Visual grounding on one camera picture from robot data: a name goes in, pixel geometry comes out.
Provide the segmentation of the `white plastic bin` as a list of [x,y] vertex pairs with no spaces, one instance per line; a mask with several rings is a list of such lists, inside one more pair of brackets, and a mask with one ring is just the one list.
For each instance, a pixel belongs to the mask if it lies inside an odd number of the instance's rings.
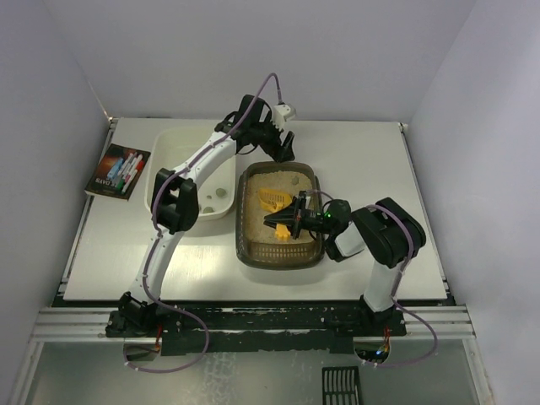
[[[172,127],[161,132],[154,142],[148,164],[145,203],[151,208],[155,177],[159,170],[174,170],[178,165],[186,165],[209,143],[224,136],[223,132],[213,135],[213,126],[199,124],[188,127]],[[215,191],[223,188],[225,197],[217,197]],[[235,200],[235,156],[223,163],[208,176],[204,182],[197,183],[200,221],[224,217]],[[203,213],[205,207],[212,207],[213,213]]]

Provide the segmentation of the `dark brown litter box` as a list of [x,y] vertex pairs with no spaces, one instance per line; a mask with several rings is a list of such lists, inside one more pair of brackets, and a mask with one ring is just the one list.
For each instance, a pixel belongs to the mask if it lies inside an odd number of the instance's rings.
[[[300,183],[292,184],[298,177]],[[260,162],[247,167],[239,179],[235,219],[236,253],[250,267],[269,270],[296,270],[315,266],[324,256],[322,237],[301,232],[298,239],[277,240],[274,228],[263,224],[268,211],[260,207],[260,188],[286,192],[294,197],[300,191],[318,190],[313,169],[297,162]]]

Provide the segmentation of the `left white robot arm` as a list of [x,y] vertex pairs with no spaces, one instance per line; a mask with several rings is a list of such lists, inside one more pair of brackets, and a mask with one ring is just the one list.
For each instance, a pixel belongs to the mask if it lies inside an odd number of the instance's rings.
[[214,128],[208,141],[186,162],[172,170],[163,168],[155,176],[151,219],[156,231],[129,290],[119,300],[119,313],[135,327],[154,326],[165,273],[182,236],[197,222],[198,189],[227,160],[244,147],[261,148],[273,161],[294,159],[294,134],[281,138],[284,124],[295,108],[282,101],[270,107],[265,100],[245,95],[237,111],[229,113]]

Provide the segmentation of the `yellow litter scoop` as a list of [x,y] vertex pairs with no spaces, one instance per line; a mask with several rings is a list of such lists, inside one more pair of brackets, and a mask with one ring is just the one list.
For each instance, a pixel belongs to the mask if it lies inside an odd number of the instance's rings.
[[[270,188],[260,188],[257,192],[260,207],[269,213],[276,213],[292,203],[292,197],[286,193]],[[291,233],[285,224],[276,224],[274,236],[277,240],[288,241]]]

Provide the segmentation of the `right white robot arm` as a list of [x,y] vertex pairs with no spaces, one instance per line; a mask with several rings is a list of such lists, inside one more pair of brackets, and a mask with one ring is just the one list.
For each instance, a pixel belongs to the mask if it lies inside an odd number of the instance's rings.
[[360,302],[373,314],[397,305],[404,271],[427,240],[420,223],[390,197],[357,210],[346,200],[331,199],[316,211],[308,208],[307,193],[300,192],[263,223],[286,230],[293,239],[304,231],[322,235],[325,253],[335,262],[368,251],[374,264]]

